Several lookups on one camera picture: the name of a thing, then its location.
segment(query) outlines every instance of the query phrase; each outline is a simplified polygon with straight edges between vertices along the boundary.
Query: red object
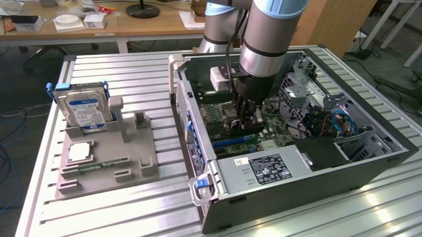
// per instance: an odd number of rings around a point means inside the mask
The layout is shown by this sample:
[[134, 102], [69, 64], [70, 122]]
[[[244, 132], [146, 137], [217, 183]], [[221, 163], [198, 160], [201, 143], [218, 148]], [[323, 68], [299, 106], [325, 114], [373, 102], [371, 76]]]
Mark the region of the red object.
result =
[[116, 11], [114, 7], [105, 7], [98, 5], [98, 12], [105, 13], [105, 14], [112, 14]]

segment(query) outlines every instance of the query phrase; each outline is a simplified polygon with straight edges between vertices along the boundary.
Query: lamp base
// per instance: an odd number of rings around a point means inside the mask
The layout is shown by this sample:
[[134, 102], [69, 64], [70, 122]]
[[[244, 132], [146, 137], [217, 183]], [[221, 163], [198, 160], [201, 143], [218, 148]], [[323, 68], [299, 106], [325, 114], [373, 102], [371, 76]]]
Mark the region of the lamp base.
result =
[[140, 8], [140, 4], [134, 4], [126, 7], [125, 13], [136, 18], [152, 18], [158, 15], [158, 9], [156, 6], [144, 4], [144, 9]]

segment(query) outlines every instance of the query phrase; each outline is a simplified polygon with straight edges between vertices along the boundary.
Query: power supply label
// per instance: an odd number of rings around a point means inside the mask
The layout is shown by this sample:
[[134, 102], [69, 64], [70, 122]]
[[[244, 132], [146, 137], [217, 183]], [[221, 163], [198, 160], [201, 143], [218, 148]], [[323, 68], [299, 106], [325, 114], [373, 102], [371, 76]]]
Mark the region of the power supply label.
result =
[[289, 171], [279, 154], [249, 159], [249, 165], [257, 182], [261, 185], [291, 178]]

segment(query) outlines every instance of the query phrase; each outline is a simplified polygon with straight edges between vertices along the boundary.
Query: hard drive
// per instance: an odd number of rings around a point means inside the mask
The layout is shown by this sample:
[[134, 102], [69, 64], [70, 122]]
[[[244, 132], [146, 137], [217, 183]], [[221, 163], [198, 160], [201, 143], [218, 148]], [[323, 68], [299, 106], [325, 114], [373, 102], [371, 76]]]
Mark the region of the hard drive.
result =
[[106, 130], [105, 123], [113, 121], [108, 108], [106, 83], [60, 83], [47, 94], [56, 101], [69, 127], [78, 126], [84, 133]]

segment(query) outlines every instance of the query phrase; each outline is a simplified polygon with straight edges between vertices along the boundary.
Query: sticker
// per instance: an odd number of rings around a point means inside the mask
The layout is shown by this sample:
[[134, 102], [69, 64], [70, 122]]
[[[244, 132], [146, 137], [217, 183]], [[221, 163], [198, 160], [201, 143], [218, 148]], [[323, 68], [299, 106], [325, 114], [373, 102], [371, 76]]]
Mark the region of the sticker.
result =
[[234, 164], [236, 165], [242, 165], [242, 164], [246, 164], [248, 163], [248, 158], [246, 157], [242, 157], [242, 158], [236, 158], [234, 159]]
[[258, 184], [291, 178], [289, 171], [279, 154], [249, 160], [249, 165]]
[[96, 36], [113, 36], [113, 33], [94, 33]]
[[102, 113], [97, 111], [97, 99], [76, 100], [70, 101], [68, 104], [80, 127], [94, 129], [104, 126], [105, 121]]

